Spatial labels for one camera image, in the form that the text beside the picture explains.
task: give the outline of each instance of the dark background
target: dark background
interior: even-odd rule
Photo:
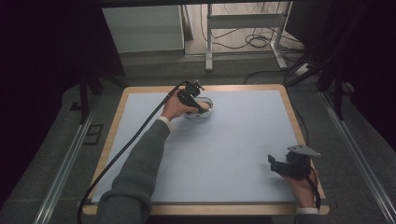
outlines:
[[[0,202],[46,137],[66,90],[81,76],[124,76],[96,5],[0,3]]]
[[[329,57],[345,31],[348,14],[355,13],[357,5],[368,2],[368,7],[352,36],[341,52],[340,72],[354,92],[351,100],[364,117],[396,149],[396,118],[393,108],[396,97],[394,70],[396,32],[393,21],[394,1],[296,1],[290,11],[286,31],[301,40],[308,48],[320,45],[334,30],[339,30],[331,44],[323,45],[313,54],[322,62]]]

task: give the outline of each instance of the gray floor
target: gray floor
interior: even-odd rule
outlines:
[[[245,77],[257,71],[277,70],[272,53],[216,55],[214,71],[205,72],[204,57],[139,57],[122,58],[127,77],[120,80],[131,86],[176,85],[180,81],[200,79],[203,85],[244,84]],[[322,154],[314,159],[319,178],[328,198],[331,212],[323,223],[390,223],[380,209],[376,197],[368,187],[346,142],[336,128],[327,106],[315,89],[318,77],[311,77],[289,88],[290,100],[303,119],[301,129],[308,145]],[[262,72],[247,80],[247,84],[281,83],[283,73]],[[105,87],[92,118],[92,125],[101,124],[103,130],[97,144],[86,136],[76,161],[54,207],[49,223],[77,223],[77,204],[89,187],[108,130],[116,112],[122,89],[101,79]],[[78,132],[80,113],[70,111],[79,101],[78,88],[64,94],[63,107],[53,123],[35,159],[18,186],[14,189],[0,213],[0,223],[34,223],[59,166]],[[354,136],[362,154],[394,201],[396,155],[385,140],[356,110],[346,96],[343,100],[345,124]],[[273,217],[274,223],[292,223],[293,217]],[[83,223],[92,223],[92,217],[83,217]],[[174,220],[173,223],[191,223],[192,220]],[[153,220],[164,223],[164,220]],[[230,223],[230,220],[215,220]],[[233,223],[266,223],[263,217],[237,218]]]

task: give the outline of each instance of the white cuff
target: white cuff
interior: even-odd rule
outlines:
[[[317,208],[301,208],[297,207],[297,214],[319,214],[319,210]]]
[[[159,116],[158,119],[160,119],[163,122],[165,122],[165,124],[168,126],[169,131],[171,131],[171,121],[169,121],[169,119],[167,119],[164,116]]]

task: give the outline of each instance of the metal rail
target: metal rail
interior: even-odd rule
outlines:
[[[56,203],[58,202],[62,190],[64,189],[64,184],[67,180],[67,177],[69,177],[70,171],[76,160],[76,156],[84,140],[85,134],[87,133],[88,128],[90,127],[99,99],[100,99],[100,95],[94,95],[92,97],[91,105],[90,105],[91,108],[90,114],[88,115],[85,122],[79,125],[78,132],[70,148],[68,149],[66,155],[64,156],[64,160],[58,170],[58,173],[53,179],[52,184],[49,187],[49,191],[46,197],[44,198],[44,201],[41,204],[40,209],[38,210],[37,216],[35,217],[35,221],[33,222],[34,224],[49,223],[50,217],[52,216]]]
[[[346,143],[346,147],[348,148],[353,160],[355,161],[358,169],[360,170],[361,175],[365,180],[367,186],[373,193],[376,202],[378,203],[379,208],[381,209],[388,223],[396,223],[396,210],[392,199],[389,197],[381,182],[376,178],[375,173],[373,172],[369,163],[361,153],[361,149],[355,142],[355,139],[350,133],[347,125],[335,114],[330,96],[327,93],[323,92],[320,92],[319,95],[322,97],[327,107],[327,110],[331,115],[334,124],[336,125],[337,130],[343,137],[343,140]]]

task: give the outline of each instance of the gray sleeve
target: gray sleeve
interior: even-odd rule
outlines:
[[[100,199],[95,223],[146,222],[169,133],[167,125],[157,119],[142,135],[114,179],[112,189]]]
[[[319,224],[323,223],[323,216],[318,214],[297,215],[298,224]]]

